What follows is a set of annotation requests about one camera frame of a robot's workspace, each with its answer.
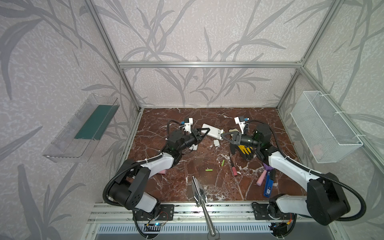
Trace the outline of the red white remote control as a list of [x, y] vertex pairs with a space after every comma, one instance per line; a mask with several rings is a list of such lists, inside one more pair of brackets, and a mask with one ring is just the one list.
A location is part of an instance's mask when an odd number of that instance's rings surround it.
[[192, 145], [191, 147], [190, 147], [190, 150], [192, 150], [192, 151], [196, 151], [198, 149], [198, 146], [197, 145]]

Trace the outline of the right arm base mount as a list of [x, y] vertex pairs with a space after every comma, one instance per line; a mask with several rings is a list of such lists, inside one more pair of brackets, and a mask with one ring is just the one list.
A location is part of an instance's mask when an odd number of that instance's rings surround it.
[[294, 216], [290, 213], [282, 213], [280, 210], [271, 206], [268, 203], [257, 203], [253, 202], [251, 204], [255, 220], [266, 220], [266, 221], [282, 221], [290, 222], [293, 220]]

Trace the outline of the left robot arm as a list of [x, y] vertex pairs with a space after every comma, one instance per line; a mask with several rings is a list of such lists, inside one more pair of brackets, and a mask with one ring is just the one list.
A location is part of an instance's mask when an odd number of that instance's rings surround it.
[[183, 156], [183, 150], [198, 145], [210, 131], [209, 128], [191, 129], [191, 133], [187, 135], [177, 129], [169, 135], [165, 146], [156, 156], [136, 162], [126, 160], [106, 184], [103, 190], [104, 202], [127, 210], [141, 210], [158, 215], [161, 203], [145, 192], [148, 180], [177, 165]]

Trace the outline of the white green-screen remote control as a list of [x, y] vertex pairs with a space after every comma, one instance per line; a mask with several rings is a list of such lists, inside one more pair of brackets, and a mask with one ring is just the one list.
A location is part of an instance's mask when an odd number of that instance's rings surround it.
[[203, 124], [202, 128], [203, 129], [205, 129], [205, 128], [210, 129], [210, 131], [208, 132], [208, 136], [210, 136], [214, 139], [220, 140], [220, 141], [223, 140], [223, 138], [221, 137], [221, 134], [224, 133], [223, 129], [218, 129], [218, 128], [210, 126], [208, 124]]

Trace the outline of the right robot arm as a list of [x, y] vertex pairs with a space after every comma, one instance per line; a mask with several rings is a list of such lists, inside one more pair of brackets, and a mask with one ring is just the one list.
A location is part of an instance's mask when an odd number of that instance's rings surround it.
[[269, 200], [270, 213], [290, 213], [310, 217], [326, 226], [334, 221], [351, 222], [367, 212], [364, 198], [353, 188], [339, 181], [332, 173], [323, 174], [312, 170], [285, 155], [272, 128], [262, 122], [255, 136], [239, 131], [222, 133], [221, 137], [234, 147], [245, 147], [266, 166], [285, 174], [305, 191], [306, 196], [278, 195]]

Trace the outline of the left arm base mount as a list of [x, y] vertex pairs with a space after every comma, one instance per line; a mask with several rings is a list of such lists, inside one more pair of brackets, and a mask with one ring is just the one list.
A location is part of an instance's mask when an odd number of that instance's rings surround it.
[[160, 221], [172, 221], [175, 213], [175, 205], [172, 204], [160, 204], [155, 206], [154, 210], [150, 213], [144, 210], [133, 211], [136, 220], [160, 220]]

